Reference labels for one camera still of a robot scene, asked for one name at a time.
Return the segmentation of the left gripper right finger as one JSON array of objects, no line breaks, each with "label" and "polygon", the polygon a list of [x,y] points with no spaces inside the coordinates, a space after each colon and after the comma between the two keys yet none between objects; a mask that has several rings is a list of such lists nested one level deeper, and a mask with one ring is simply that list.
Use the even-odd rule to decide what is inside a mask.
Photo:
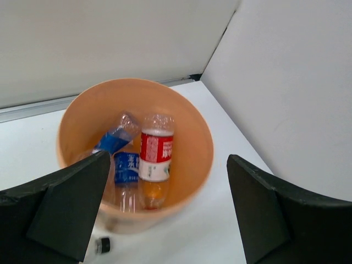
[{"label": "left gripper right finger", "polygon": [[351,263],[351,202],[271,175],[238,155],[227,159],[247,263]]}]

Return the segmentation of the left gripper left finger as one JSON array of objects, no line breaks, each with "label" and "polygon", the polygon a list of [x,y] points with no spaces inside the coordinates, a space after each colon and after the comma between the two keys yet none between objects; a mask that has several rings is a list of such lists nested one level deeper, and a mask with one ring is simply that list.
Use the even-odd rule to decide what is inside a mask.
[{"label": "left gripper left finger", "polygon": [[1,191],[1,263],[84,260],[111,159],[97,152]]}]

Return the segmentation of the black label bottle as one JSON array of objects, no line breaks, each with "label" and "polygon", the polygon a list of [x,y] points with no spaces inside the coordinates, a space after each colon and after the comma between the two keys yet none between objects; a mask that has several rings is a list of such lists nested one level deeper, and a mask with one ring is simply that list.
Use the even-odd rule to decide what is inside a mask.
[{"label": "black label bottle", "polygon": [[109,253],[111,249],[112,243],[110,237],[104,236],[95,240],[95,252],[97,255]]}]

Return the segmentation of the blue label white cap bottle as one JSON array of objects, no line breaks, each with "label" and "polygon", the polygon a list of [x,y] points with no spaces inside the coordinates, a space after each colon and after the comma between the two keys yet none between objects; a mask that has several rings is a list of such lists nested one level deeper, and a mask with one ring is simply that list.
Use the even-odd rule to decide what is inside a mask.
[{"label": "blue label white cap bottle", "polygon": [[139,155],[120,151],[114,155],[115,204],[122,212],[135,213],[140,208],[138,179]]}]

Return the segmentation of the red label red cap bottle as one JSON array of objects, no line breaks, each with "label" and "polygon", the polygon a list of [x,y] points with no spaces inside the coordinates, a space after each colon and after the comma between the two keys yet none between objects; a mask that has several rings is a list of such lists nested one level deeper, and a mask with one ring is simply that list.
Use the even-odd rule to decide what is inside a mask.
[{"label": "red label red cap bottle", "polygon": [[139,197],[143,208],[162,207],[169,189],[174,138],[174,119],[168,114],[149,114],[141,128]]}]

